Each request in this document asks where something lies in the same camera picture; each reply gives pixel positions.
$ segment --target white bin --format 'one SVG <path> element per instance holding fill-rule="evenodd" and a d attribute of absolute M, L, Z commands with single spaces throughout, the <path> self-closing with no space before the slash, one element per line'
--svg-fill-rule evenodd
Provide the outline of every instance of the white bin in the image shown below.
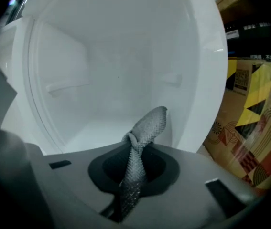
<path fill-rule="evenodd" d="M 28 0 L 22 16 L 0 31 L 18 92 L 3 129 L 46 154 L 81 151 L 119 142 L 163 105 L 155 142 L 197 151 L 227 75 L 214 0 Z"/>

